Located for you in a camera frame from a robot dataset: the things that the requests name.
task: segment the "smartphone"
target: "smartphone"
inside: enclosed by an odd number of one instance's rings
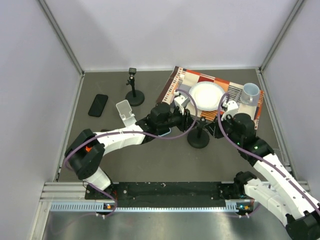
[[[107,95],[97,94],[93,100],[88,115],[97,118],[100,117],[104,111],[108,98],[109,97]]]

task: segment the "wall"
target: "wall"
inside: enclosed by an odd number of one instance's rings
[[[293,164],[320,199],[320,1],[305,1],[265,71]]]
[[[37,1],[1,1],[0,33],[0,238],[24,240],[80,77]]]
[[[296,0],[46,0],[88,71],[262,64]]]

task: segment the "mug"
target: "mug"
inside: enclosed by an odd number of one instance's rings
[[[254,83],[246,83],[243,86],[240,101],[248,106],[257,106],[260,98],[260,89]]]

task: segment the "placemat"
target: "placemat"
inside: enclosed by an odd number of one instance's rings
[[[204,82],[204,81],[212,82],[221,86],[225,92],[228,92],[230,94],[230,99],[236,100],[237,98],[236,102],[239,106],[238,113],[249,114],[251,116],[251,119],[255,123],[255,129],[258,128],[262,103],[264,100],[264,91],[260,90],[260,98],[257,106],[248,106],[246,104],[243,104],[240,101],[240,96],[244,88],[243,85],[237,84],[231,81],[223,80],[218,77],[202,74],[186,68],[178,67],[178,66],[174,68],[172,74],[170,75],[168,81],[166,82],[162,92],[160,93],[156,101],[157,103],[165,102],[171,105],[173,108],[175,107],[174,105],[175,96],[173,93],[178,87],[180,75],[184,75],[184,77],[182,79],[182,84],[179,86],[179,88],[186,91],[189,91],[193,85],[199,82]],[[196,114],[195,107],[191,103],[189,103],[186,108],[190,111],[191,115],[194,116]],[[216,110],[215,111],[198,110],[198,117],[199,118],[205,117],[205,119],[208,121],[213,121],[216,115],[217,115]]]

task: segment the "white plate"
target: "white plate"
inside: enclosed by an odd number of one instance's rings
[[[193,97],[196,107],[203,111],[215,111],[225,91],[211,81],[202,81],[191,87],[189,94]]]

